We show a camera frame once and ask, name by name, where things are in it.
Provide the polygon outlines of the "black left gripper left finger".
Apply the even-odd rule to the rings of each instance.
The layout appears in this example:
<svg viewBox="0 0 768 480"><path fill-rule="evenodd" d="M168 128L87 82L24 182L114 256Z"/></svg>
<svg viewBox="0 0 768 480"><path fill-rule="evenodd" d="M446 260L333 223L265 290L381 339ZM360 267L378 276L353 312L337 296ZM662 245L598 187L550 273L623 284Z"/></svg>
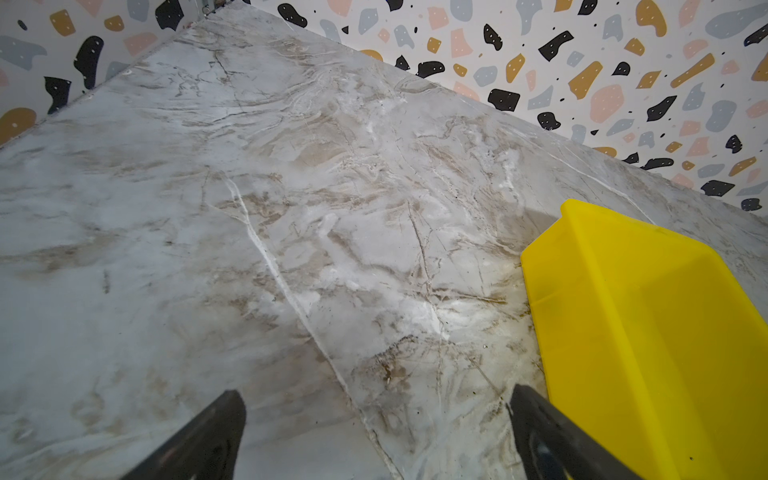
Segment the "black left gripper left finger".
<svg viewBox="0 0 768 480"><path fill-rule="evenodd" d="M122 479L231 479L246 418L241 394L226 390Z"/></svg>

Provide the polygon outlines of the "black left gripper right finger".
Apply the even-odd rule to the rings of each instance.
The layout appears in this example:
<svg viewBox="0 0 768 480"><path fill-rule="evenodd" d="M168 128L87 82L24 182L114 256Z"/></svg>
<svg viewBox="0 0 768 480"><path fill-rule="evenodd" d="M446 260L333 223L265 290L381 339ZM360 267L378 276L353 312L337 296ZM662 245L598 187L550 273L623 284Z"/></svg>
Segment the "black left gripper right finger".
<svg viewBox="0 0 768 480"><path fill-rule="evenodd" d="M636 479L638 475L528 385L508 411L528 479Z"/></svg>

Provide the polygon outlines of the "yellow plastic bin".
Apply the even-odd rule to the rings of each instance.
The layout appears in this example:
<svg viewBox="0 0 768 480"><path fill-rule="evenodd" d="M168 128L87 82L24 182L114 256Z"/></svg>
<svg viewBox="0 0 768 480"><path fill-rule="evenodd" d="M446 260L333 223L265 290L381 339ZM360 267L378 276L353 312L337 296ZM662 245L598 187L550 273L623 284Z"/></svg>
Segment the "yellow plastic bin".
<svg viewBox="0 0 768 480"><path fill-rule="evenodd" d="M767 475L767 325L709 246L569 199L521 256L548 397L645 479Z"/></svg>

